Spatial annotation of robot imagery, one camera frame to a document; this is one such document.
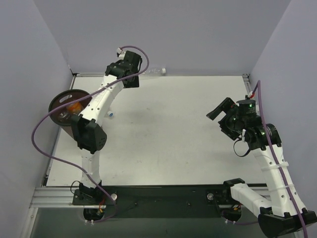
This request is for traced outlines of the white label clear bottle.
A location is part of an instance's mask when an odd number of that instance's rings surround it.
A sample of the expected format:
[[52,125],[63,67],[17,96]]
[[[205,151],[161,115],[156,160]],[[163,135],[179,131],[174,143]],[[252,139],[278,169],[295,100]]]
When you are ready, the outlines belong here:
[[108,118],[111,118],[111,117],[113,116],[113,112],[108,111],[107,114],[106,114],[106,116],[107,116]]

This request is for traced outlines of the orange label plastic bottle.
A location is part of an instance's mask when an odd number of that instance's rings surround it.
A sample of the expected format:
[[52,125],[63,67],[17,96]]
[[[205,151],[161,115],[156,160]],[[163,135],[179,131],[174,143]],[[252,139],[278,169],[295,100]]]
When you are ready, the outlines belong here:
[[70,114],[75,114],[75,115],[80,114],[81,111],[83,110],[83,106],[79,102],[70,104],[66,108]]

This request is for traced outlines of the blue label plastic bottle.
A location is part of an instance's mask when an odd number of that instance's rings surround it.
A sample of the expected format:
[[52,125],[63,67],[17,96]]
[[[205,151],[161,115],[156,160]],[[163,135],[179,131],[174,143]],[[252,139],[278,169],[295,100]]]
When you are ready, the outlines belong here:
[[71,114],[69,112],[61,112],[56,116],[56,121],[60,124],[70,124]]

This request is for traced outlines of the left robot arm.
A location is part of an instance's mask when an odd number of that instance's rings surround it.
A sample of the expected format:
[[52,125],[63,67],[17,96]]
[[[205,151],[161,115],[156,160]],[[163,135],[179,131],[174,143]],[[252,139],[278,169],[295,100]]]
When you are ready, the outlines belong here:
[[99,189],[101,178],[99,172],[100,151],[105,146],[107,135],[102,129],[104,117],[115,97],[123,88],[139,87],[142,57],[131,51],[117,53],[118,61],[107,66],[100,83],[102,92],[92,96],[85,109],[77,116],[71,117],[71,129],[77,146],[81,150],[82,173],[79,183],[79,198],[91,204],[98,204],[104,199]]

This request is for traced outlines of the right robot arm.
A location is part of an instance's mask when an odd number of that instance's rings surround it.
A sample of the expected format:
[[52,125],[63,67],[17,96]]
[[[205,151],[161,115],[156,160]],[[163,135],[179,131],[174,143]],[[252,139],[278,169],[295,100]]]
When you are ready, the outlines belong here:
[[247,153],[257,160],[270,196],[267,200],[236,178],[223,183],[227,198],[252,212],[268,238],[294,233],[316,223],[315,212],[306,208],[290,178],[277,129],[273,124],[262,123],[256,101],[247,97],[234,102],[227,97],[207,117],[214,120],[220,113],[225,114],[218,122],[221,132],[235,142],[247,143]]

